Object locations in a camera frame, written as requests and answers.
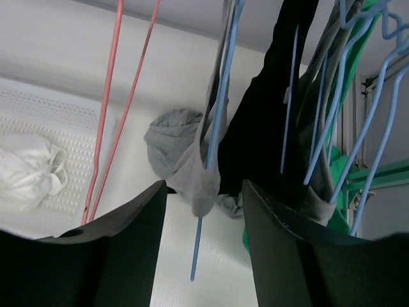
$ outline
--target plastic basket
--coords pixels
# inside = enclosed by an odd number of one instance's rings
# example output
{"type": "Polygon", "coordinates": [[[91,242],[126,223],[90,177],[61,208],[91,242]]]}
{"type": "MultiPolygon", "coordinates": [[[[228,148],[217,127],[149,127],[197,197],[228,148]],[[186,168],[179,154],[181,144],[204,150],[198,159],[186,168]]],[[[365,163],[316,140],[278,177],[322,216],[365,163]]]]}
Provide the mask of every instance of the plastic basket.
{"type": "MultiPolygon", "coordinates": [[[[67,151],[68,184],[31,211],[0,210],[0,228],[37,239],[58,236],[81,224],[93,172],[101,103],[0,78],[0,135],[37,133],[67,151]]],[[[111,147],[115,117],[108,109],[100,165],[111,147]]]]}

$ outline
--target black cloth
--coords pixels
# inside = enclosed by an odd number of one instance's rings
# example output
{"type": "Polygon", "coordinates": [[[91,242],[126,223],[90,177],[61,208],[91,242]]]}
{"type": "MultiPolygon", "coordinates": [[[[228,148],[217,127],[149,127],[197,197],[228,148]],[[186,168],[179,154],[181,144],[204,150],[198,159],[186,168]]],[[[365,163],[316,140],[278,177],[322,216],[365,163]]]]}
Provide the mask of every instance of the black cloth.
{"type": "Polygon", "coordinates": [[[305,39],[317,5],[318,0],[284,0],[274,27],[273,41],[265,55],[264,67],[252,79],[220,143],[219,194],[238,197],[243,179],[249,179],[269,194],[281,194],[285,198],[281,201],[296,205],[307,188],[302,185],[305,170],[293,120],[296,116],[291,113],[285,176],[280,174],[287,108],[283,100],[289,86],[295,30],[299,26],[293,93],[297,90],[305,39]],[[287,193],[277,189],[278,181],[288,183],[284,185],[287,193]]]}
{"type": "Polygon", "coordinates": [[[0,305],[149,307],[165,209],[158,181],[58,238],[0,232],[0,305]]]}
{"type": "Polygon", "coordinates": [[[259,307],[409,306],[409,234],[341,235],[243,182],[259,307]]]}

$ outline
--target white surface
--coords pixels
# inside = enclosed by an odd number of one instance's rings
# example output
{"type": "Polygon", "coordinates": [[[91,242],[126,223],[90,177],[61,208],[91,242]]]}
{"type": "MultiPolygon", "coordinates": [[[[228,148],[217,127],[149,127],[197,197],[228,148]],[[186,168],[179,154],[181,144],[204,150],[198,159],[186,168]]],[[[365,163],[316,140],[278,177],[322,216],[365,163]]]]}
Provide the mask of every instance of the white surface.
{"type": "MultiPolygon", "coordinates": [[[[102,98],[114,13],[64,0],[0,0],[0,72],[85,97],[102,98]]],[[[110,104],[120,116],[139,61],[148,23],[123,18],[110,104]]],[[[143,135],[173,108],[202,110],[217,42],[156,25],[133,105],[97,215],[120,206],[158,178],[143,135]]],[[[229,90],[229,117],[263,54],[237,47],[229,90]]],[[[179,196],[169,196],[151,305],[156,307],[257,306],[243,221],[214,208],[203,221],[196,280],[190,266],[197,219],[179,196]]]]}
{"type": "MultiPolygon", "coordinates": [[[[59,236],[81,224],[99,114],[97,101],[0,78],[0,135],[36,133],[48,139],[66,150],[64,169],[68,175],[65,188],[55,196],[47,195],[34,210],[2,209],[0,228],[38,239],[59,236]]],[[[115,117],[109,109],[101,165],[106,163],[114,126],[115,117]]]]}
{"type": "MultiPolygon", "coordinates": [[[[368,167],[373,159],[387,121],[394,79],[383,84],[382,94],[367,133],[368,167]]],[[[380,160],[380,166],[409,158],[408,114],[409,75],[402,78],[395,120],[380,160]]],[[[375,190],[362,218],[363,237],[376,239],[396,232],[409,232],[409,185],[375,190]]]]}

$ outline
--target white cloth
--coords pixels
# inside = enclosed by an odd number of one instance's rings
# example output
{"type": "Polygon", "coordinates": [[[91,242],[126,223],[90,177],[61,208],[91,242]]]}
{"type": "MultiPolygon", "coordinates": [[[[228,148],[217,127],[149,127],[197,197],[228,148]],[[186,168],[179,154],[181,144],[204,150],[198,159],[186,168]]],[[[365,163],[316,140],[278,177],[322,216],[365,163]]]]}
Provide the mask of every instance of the white cloth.
{"type": "Polygon", "coordinates": [[[33,209],[46,195],[59,193],[68,182],[65,159],[65,150],[37,134],[1,136],[0,208],[33,209]]]}

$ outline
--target white basket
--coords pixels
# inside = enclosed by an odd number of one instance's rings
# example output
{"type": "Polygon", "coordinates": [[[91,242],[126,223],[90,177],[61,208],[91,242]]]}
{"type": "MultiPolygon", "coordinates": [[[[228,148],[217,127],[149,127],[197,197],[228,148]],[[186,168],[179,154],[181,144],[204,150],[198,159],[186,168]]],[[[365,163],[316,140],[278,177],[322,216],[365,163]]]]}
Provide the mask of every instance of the white basket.
{"type": "MultiPolygon", "coordinates": [[[[81,224],[101,103],[0,78],[0,135],[37,133],[67,151],[68,184],[32,211],[0,210],[0,228],[38,239],[58,236],[81,224]]],[[[111,148],[115,117],[108,108],[100,154],[100,175],[111,148]]]]}

